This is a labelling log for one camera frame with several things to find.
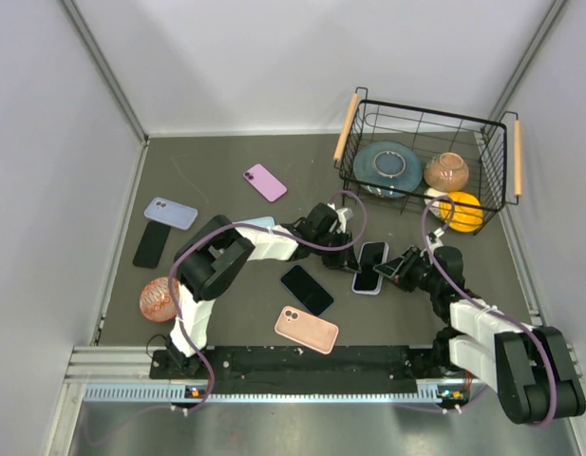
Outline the light blue phone case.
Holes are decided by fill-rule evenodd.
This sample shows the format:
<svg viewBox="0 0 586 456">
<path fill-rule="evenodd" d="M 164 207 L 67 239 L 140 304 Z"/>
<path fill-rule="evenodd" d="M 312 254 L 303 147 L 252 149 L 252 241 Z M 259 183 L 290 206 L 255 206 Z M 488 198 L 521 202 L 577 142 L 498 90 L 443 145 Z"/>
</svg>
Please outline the light blue phone case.
<svg viewBox="0 0 586 456">
<path fill-rule="evenodd" d="M 275 227 L 275 221 L 273 217 L 259 217 L 244 219 L 236 222 L 236 227 L 249 228 L 251 226 L 270 229 Z"/>
</svg>

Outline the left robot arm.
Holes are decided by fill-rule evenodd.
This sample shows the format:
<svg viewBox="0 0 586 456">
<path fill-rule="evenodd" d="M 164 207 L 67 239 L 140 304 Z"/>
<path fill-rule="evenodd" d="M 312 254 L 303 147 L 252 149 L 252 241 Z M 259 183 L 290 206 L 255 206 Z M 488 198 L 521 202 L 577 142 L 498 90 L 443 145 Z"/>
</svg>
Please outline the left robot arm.
<svg viewBox="0 0 586 456">
<path fill-rule="evenodd" d="M 212 218 L 175 255 L 167 277 L 175 307 L 175 324 L 167 338 L 171 365 L 194 376 L 206 360 L 207 326 L 216 299 L 250 261 L 296 262 L 311 255 L 328 269 L 358 272 L 353 251 L 359 241 L 348 229 L 353 212 L 334 203 L 319 203 L 306 217 L 274 227 Z"/>
</svg>

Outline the pink phone case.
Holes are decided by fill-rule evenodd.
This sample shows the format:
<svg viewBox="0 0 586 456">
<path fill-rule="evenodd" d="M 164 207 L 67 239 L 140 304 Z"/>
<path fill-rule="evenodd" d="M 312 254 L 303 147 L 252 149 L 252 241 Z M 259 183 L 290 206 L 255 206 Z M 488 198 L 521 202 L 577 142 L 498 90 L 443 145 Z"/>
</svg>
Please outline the pink phone case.
<svg viewBox="0 0 586 456">
<path fill-rule="evenodd" d="M 321 354 L 330 354 L 339 328 L 329 321 L 285 306 L 274 324 L 274 331 L 292 342 Z"/>
</svg>

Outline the dark blue phone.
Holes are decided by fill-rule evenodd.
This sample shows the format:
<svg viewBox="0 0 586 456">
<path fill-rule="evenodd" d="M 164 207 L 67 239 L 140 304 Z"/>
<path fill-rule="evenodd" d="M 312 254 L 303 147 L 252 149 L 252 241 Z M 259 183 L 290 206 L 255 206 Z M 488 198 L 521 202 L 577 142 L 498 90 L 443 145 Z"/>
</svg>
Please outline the dark blue phone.
<svg viewBox="0 0 586 456">
<path fill-rule="evenodd" d="M 314 316 L 320 316 L 334 303 L 331 294 L 299 265 L 285 273 L 280 282 Z"/>
</svg>

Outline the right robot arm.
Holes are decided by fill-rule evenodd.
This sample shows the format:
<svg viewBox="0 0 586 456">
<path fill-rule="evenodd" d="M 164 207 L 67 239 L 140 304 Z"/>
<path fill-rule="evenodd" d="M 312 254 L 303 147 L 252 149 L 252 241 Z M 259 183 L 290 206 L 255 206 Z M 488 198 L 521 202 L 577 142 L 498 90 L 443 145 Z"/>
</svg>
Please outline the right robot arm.
<svg viewBox="0 0 586 456">
<path fill-rule="evenodd" d="M 586 398 L 563 334 L 554 327 L 516 323 L 465 288 L 459 249 L 411 246 L 373 270 L 405 292 L 429 295 L 433 312 L 446 325 L 431 354 L 438 373 L 470 372 L 497 393 L 515 424 L 585 413 Z"/>
</svg>

